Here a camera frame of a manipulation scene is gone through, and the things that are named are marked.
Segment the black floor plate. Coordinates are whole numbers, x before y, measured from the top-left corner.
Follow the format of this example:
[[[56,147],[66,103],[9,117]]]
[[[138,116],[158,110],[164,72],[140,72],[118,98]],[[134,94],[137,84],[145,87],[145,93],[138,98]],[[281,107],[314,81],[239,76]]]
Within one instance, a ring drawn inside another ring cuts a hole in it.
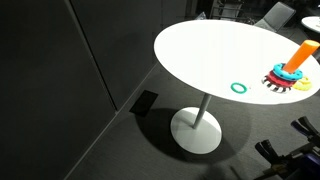
[[[130,112],[142,117],[146,116],[157,97],[156,93],[144,90],[131,107]]]

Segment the grey office chair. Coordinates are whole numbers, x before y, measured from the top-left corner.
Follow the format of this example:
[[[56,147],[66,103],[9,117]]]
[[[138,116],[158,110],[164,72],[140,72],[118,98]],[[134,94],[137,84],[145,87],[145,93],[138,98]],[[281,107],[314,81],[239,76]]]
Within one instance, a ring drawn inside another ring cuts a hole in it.
[[[262,19],[255,23],[255,26],[272,32],[278,32],[295,13],[295,9],[282,2],[277,2]]]

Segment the black spring clamp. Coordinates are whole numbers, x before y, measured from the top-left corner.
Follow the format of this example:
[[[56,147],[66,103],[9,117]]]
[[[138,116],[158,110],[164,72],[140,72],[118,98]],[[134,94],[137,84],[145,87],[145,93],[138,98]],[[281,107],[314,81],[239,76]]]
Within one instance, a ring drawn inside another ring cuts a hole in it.
[[[278,155],[269,140],[256,143],[255,149],[270,163],[270,168],[254,180],[266,180],[275,175],[285,180],[299,169],[298,161],[302,153],[300,149],[291,151],[288,155]]]

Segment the round white pedestal table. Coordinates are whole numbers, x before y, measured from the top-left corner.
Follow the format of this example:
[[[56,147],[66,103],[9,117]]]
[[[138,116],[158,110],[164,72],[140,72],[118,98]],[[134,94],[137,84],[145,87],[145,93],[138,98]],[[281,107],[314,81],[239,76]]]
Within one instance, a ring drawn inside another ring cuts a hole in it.
[[[320,67],[310,56],[301,66],[312,87],[307,91],[273,92],[262,82],[273,66],[287,62],[299,45],[277,33],[238,22],[191,20],[169,26],[154,42],[160,64],[174,77],[204,93],[200,107],[174,114],[171,134],[194,154],[215,150],[220,125],[207,111],[213,96],[236,102],[276,105],[298,102],[319,90]]]

